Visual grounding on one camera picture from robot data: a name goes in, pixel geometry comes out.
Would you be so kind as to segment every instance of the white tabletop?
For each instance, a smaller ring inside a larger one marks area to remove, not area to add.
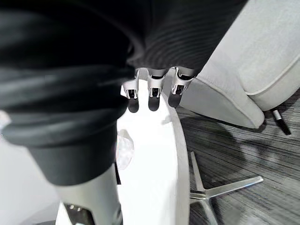
[[[134,144],[129,165],[120,170],[118,186],[124,225],[187,225],[188,154],[176,111],[161,97],[156,112],[148,109],[146,81],[139,81],[140,109],[118,120]],[[61,205],[57,225],[66,212]]]

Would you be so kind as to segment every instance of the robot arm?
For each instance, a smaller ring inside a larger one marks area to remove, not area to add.
[[[129,41],[92,16],[58,16],[0,8],[0,108],[12,121],[3,135],[29,149],[74,224],[120,225],[113,163],[128,104],[120,88],[135,75]]]

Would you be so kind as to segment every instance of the gray carpet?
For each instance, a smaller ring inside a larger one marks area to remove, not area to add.
[[[256,175],[263,183],[213,198],[220,225],[300,224],[300,90],[279,106],[292,135],[286,136],[266,113],[260,129],[234,127],[177,108],[187,149],[194,151],[205,188]],[[190,162],[191,189],[195,180]],[[209,224],[199,204],[190,225]]]

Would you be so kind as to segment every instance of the black fabric sleeve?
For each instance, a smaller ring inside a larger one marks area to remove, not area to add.
[[[120,87],[135,74],[123,33],[88,20],[0,6],[0,109],[12,120],[3,134],[55,185],[89,181],[115,161],[128,104]]]

